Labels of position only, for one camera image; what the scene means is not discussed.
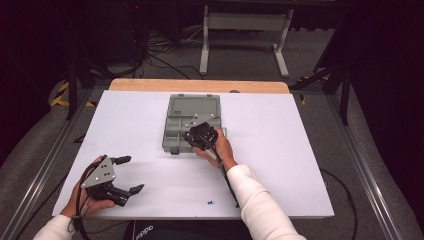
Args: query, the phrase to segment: gray plastic case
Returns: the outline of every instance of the gray plastic case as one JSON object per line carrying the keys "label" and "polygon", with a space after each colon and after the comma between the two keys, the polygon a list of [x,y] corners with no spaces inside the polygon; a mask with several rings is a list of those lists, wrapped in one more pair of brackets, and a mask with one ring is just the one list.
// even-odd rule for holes
{"label": "gray plastic case", "polygon": [[169,99],[162,147],[171,154],[190,153],[191,146],[182,137],[192,126],[208,122],[221,128],[219,95],[172,94]]}

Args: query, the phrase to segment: white sleeve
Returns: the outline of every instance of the white sleeve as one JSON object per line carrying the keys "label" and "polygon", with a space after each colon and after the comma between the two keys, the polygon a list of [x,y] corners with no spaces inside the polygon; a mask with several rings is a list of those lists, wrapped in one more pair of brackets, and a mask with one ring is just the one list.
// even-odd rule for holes
{"label": "white sleeve", "polygon": [[36,240],[71,240],[74,235],[74,227],[71,224],[71,219],[57,215],[52,220],[48,221],[47,224],[38,231],[34,239]]}
{"label": "white sleeve", "polygon": [[227,176],[242,209],[241,218],[253,239],[305,240],[248,166],[236,165]]}

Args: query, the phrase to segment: gray floor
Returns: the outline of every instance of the gray floor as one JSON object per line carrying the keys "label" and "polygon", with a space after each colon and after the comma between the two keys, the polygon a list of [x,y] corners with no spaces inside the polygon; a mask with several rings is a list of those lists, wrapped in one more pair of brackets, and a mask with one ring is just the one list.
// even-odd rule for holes
{"label": "gray floor", "polygon": [[[297,78],[312,75],[312,69],[332,34],[332,31],[321,30],[289,32],[283,49],[290,73],[288,79],[280,77],[276,61],[270,50],[273,39],[278,39],[277,35],[263,32],[254,38],[247,38],[234,32],[212,34],[209,69],[205,79],[285,81],[289,85],[294,84]],[[160,54],[157,57],[173,66],[191,65],[198,68],[200,52],[201,44],[192,42],[172,53]],[[117,71],[126,67],[128,66],[111,67],[111,70]],[[192,79],[201,78],[194,69],[179,69]],[[143,71],[142,69],[137,71],[136,77],[142,74],[144,74],[143,78],[184,78],[173,69],[159,69],[147,64],[144,65]],[[90,100],[99,101],[103,89],[106,87],[96,87]],[[331,112],[327,97],[315,90],[303,93],[306,96],[306,104],[300,102],[300,92],[293,94],[318,165],[339,177],[353,195],[359,217],[356,239],[387,239],[370,204],[369,196],[358,177],[352,154],[338,128],[338,120]],[[21,199],[24,198],[32,180],[49,155],[50,148],[65,122],[67,111],[67,107],[52,107],[50,113],[38,122],[16,146],[0,169],[0,182],[2,183],[0,232],[6,230]],[[80,147],[80,144],[72,143],[72,141],[87,131],[94,112],[95,107],[84,107],[82,110],[35,206],[45,199],[72,165]],[[351,95],[348,116],[349,128],[356,139],[358,150],[367,161],[400,235],[403,239],[424,239],[412,210],[378,154],[354,94]],[[328,192],[336,216],[318,220],[294,219],[293,223],[298,232],[308,239],[350,239],[354,222],[347,194],[333,178],[326,174],[323,174],[323,178],[328,183]],[[57,197],[58,195],[55,194],[47,201],[20,239],[32,238],[51,218]],[[94,231],[115,223],[114,221],[87,220],[86,225],[88,231]],[[125,228],[126,224],[122,224],[105,232],[93,234],[91,238],[121,239]],[[73,239],[82,238],[77,233]]]}

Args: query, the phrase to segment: white surface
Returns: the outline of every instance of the white surface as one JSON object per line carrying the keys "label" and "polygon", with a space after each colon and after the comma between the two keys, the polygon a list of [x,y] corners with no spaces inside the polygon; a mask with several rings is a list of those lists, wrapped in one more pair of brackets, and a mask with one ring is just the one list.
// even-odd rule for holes
{"label": "white surface", "polygon": [[[240,218],[220,171],[193,154],[171,155],[162,138],[171,92],[105,91],[53,210],[60,213],[84,169],[99,155],[132,156],[114,166],[115,187],[144,183],[109,219]],[[234,156],[249,165],[290,217],[334,212],[290,94],[215,93]]]}

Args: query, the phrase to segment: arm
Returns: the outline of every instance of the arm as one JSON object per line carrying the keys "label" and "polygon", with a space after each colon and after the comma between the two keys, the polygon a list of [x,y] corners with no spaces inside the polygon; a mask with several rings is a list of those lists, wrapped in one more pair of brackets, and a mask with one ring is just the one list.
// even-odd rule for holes
{"label": "arm", "polygon": [[[76,215],[76,202],[78,195],[78,188],[80,187],[79,182],[75,184],[74,189],[72,190],[71,197],[68,201],[68,204],[60,212],[60,215],[57,215],[52,220],[47,222],[47,224],[38,231],[34,239],[37,240],[70,240],[72,235],[74,235],[75,230],[72,225],[71,218]],[[84,204],[84,199],[87,198],[87,192],[85,189],[81,191],[81,206]],[[111,200],[101,200],[96,201],[94,199],[87,200],[87,212],[84,217],[90,216],[94,212],[105,209],[112,208],[115,206],[115,203]]]}
{"label": "arm", "polygon": [[[240,204],[241,218],[253,239],[305,240],[296,232],[287,214],[271,194],[256,180],[250,168],[237,164],[230,142],[221,129],[216,130],[216,150]],[[206,158],[211,165],[218,167],[218,163],[209,154],[198,148],[194,148],[194,151],[198,156]]]}

